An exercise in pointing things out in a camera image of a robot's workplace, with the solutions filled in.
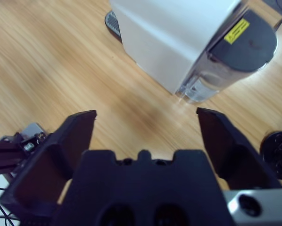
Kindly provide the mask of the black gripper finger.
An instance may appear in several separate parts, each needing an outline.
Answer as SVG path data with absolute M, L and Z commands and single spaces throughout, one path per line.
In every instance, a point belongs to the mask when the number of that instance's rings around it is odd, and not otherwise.
M 213 168 L 230 189 L 282 188 L 275 173 L 225 114 L 201 107 L 196 113 Z
M 95 110 L 68 116 L 27 159 L 0 203 L 18 217 L 51 217 L 66 182 L 89 148 L 96 116 Z

